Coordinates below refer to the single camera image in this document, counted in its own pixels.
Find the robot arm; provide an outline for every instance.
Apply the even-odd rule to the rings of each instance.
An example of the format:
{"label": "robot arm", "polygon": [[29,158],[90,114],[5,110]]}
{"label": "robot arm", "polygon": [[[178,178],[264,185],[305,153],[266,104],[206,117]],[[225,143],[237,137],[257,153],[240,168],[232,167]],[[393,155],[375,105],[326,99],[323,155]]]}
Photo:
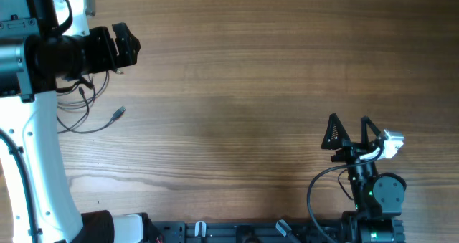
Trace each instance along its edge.
{"label": "robot arm", "polygon": [[14,242],[143,239],[141,215],[80,214],[65,176],[56,78],[88,85],[83,75],[134,65],[140,50],[124,23],[113,25],[115,40],[106,27],[89,29],[94,15],[94,0],[0,0],[0,158]]}

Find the black cable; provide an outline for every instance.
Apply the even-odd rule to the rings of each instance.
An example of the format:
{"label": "black cable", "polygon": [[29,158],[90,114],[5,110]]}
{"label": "black cable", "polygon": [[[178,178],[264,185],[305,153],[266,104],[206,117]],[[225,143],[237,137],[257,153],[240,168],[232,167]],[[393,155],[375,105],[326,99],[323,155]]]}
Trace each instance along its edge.
{"label": "black cable", "polygon": [[69,9],[69,16],[63,23],[61,23],[61,25],[54,28],[49,33],[49,37],[59,37],[63,35],[64,32],[67,31],[72,26],[72,23],[73,23],[72,7],[70,6],[69,0],[65,0],[65,3],[67,4],[67,8]]}
{"label": "black cable", "polygon": [[344,172],[346,172],[347,169],[343,170],[342,172],[340,172],[340,174],[338,175],[338,183],[339,183],[339,186],[341,187],[341,189],[343,189],[343,192],[347,195],[347,198],[349,198],[349,200],[353,201],[354,199],[352,198],[352,196],[350,196],[346,189],[344,188],[343,184],[341,183],[341,181],[339,181],[339,177],[341,177],[341,174],[343,174]]}
{"label": "black cable", "polygon": [[94,106],[95,97],[97,96],[97,93],[95,91],[94,82],[93,82],[94,75],[93,75],[93,77],[91,77],[89,74],[87,74],[87,78],[89,79],[89,82],[91,83],[91,85],[93,85],[93,97],[92,97],[92,104],[91,104],[91,107],[92,107],[92,106]]}
{"label": "black cable", "polygon": [[88,134],[88,133],[94,133],[94,132],[98,132],[98,131],[101,131],[102,129],[106,129],[108,128],[110,125],[112,125],[115,121],[117,121],[119,118],[121,118],[121,116],[124,114],[124,112],[126,111],[126,108],[125,107],[121,107],[119,109],[117,109],[115,111],[115,113],[113,113],[112,115],[112,118],[108,121],[108,123],[106,123],[104,126],[98,128],[98,129],[95,129],[95,130],[89,130],[89,131],[76,131],[76,130],[73,130],[73,129],[70,129],[68,128],[66,125],[64,125],[64,123],[59,119],[59,116],[57,116],[57,122],[59,122],[59,124],[61,126],[63,126],[65,128],[65,130],[68,130],[72,133],[78,133],[78,134]]}
{"label": "black cable", "polygon": [[16,147],[16,144],[2,129],[0,129],[0,138],[3,142],[5,142],[6,146],[8,146],[10,154],[13,155],[14,160],[16,161],[17,169],[19,171],[19,175],[21,176],[22,186],[24,187],[27,213],[29,216],[30,236],[32,237],[32,243],[37,243],[37,218],[35,217],[34,206],[32,204],[32,190],[30,189],[29,178],[27,177],[25,165],[22,162],[21,154],[19,153],[19,149]]}
{"label": "black cable", "polygon": [[64,93],[60,93],[60,94],[58,94],[57,96],[58,96],[58,97],[61,97],[61,96],[69,95],[70,93],[76,91],[77,88],[78,88],[78,85],[73,85],[73,88],[72,88],[70,91],[64,92]]}
{"label": "black cable", "polygon": [[87,103],[87,100],[86,100],[86,97],[85,97],[85,91],[81,87],[79,87],[78,90],[80,91],[81,97],[83,98],[83,100],[86,103],[86,113],[75,124],[73,124],[71,127],[67,128],[67,127],[64,126],[66,129],[63,130],[63,131],[59,131],[57,133],[66,133],[66,132],[69,132],[69,131],[73,130],[74,128],[77,128],[79,126],[78,123],[80,123],[83,119],[85,119],[85,118],[87,118],[89,116],[89,103]]}
{"label": "black cable", "polygon": [[322,177],[323,175],[327,174],[328,172],[336,171],[336,170],[339,170],[339,169],[342,169],[342,168],[353,168],[353,167],[357,167],[357,166],[360,166],[360,165],[364,165],[364,164],[368,164],[368,163],[373,163],[373,162],[375,162],[377,159],[379,159],[379,157],[381,156],[383,150],[384,150],[384,146],[379,146],[379,153],[378,153],[374,158],[372,158],[372,159],[369,160],[369,161],[364,161],[364,162],[361,162],[361,163],[346,164],[346,165],[340,165],[340,166],[336,166],[336,167],[332,167],[332,168],[327,168],[325,171],[322,171],[322,172],[320,172],[319,174],[317,174],[317,176],[315,176],[315,177],[313,178],[313,180],[311,181],[311,183],[309,184],[309,187],[308,187],[308,194],[307,194],[307,197],[306,197],[306,203],[307,203],[307,205],[308,205],[309,216],[311,217],[311,220],[313,221],[314,225],[316,225],[317,230],[318,230],[318,231],[319,231],[319,232],[320,232],[329,242],[338,243],[338,242],[336,242],[334,239],[332,239],[327,233],[325,233],[325,231],[322,229],[321,225],[317,222],[316,218],[314,217],[314,213],[313,213],[313,210],[312,210],[312,207],[311,207],[311,192],[312,192],[314,183],[315,183],[320,177]]}
{"label": "black cable", "polygon": [[[96,98],[100,97],[104,92],[105,89],[107,89],[108,83],[110,82],[110,75],[109,71],[106,71],[105,73],[105,79],[103,81],[102,87],[93,95],[89,100],[88,103],[91,104],[95,101]],[[77,101],[69,101],[69,102],[58,102],[58,108],[61,110],[77,110],[80,108],[84,108],[85,105],[82,105],[82,103],[85,103],[84,100],[77,100]]]}

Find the white plastic part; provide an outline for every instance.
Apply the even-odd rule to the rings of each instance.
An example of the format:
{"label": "white plastic part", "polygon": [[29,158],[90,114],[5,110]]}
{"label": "white plastic part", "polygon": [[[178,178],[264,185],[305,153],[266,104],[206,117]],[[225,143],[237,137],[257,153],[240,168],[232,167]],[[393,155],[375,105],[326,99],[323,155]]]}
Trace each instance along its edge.
{"label": "white plastic part", "polygon": [[[69,16],[69,9],[65,0],[53,0],[57,21],[63,23]],[[95,16],[95,0],[69,0],[72,7],[73,23],[72,26],[64,32],[64,35],[89,35],[89,25],[87,19]]]}
{"label": "white plastic part", "polygon": [[[199,226],[202,227],[200,235],[199,235]],[[207,224],[203,221],[198,221],[196,225],[194,226],[194,236],[195,237],[198,237],[198,236],[206,237],[206,233],[207,233]]]}
{"label": "white plastic part", "polygon": [[115,240],[113,243],[139,243],[143,240],[142,217],[138,214],[114,216]]}
{"label": "white plastic part", "polygon": [[[385,139],[384,141],[384,151],[382,152],[381,156],[378,160],[383,158],[392,158],[397,154],[397,151],[403,146],[404,136],[398,132],[391,132],[387,129],[384,129],[384,134],[382,137]],[[372,159],[378,155],[380,149],[376,149],[371,153],[364,154],[360,156],[361,160],[364,159]]]}
{"label": "white plastic part", "polygon": [[[37,225],[43,232],[39,242],[71,242],[82,229],[82,219],[70,195],[57,137],[56,92],[35,95],[32,103],[19,96],[0,98],[0,129],[9,134],[18,147],[32,190]],[[31,242],[29,217],[14,157],[0,141],[0,159],[13,210],[13,242]]]}

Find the wooden table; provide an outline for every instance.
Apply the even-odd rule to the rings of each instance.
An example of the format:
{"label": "wooden table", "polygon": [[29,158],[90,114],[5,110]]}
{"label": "wooden table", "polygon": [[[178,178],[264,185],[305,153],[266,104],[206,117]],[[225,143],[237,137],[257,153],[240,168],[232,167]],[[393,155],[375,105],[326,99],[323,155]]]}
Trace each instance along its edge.
{"label": "wooden table", "polygon": [[[92,27],[126,22],[142,50],[136,66],[111,75],[81,129],[105,124],[121,105],[125,115],[99,133],[60,136],[81,212],[307,219],[307,186],[334,165],[321,150],[328,116],[337,113],[358,140],[368,115],[406,137],[378,169],[407,180],[407,241],[459,241],[459,0],[97,0],[97,8]],[[354,208],[336,176],[313,190],[320,217]],[[0,212],[9,242],[3,177]]]}

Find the wood grain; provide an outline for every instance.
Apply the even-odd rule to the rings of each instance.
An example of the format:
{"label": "wood grain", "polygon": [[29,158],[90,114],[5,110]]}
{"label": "wood grain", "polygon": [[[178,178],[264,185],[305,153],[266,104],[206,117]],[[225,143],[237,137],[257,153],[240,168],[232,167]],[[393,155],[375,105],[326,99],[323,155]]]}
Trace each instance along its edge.
{"label": "wood grain", "polygon": [[[60,136],[81,212],[307,219],[306,188],[333,165],[320,144],[335,112],[354,140],[363,115],[404,133],[400,154],[378,169],[407,180],[407,241],[459,241],[459,0],[97,3],[90,25],[126,22],[142,50],[81,129],[121,105],[125,115],[99,133]],[[315,186],[321,217],[353,208],[336,175]],[[3,178],[0,187],[8,242]]]}

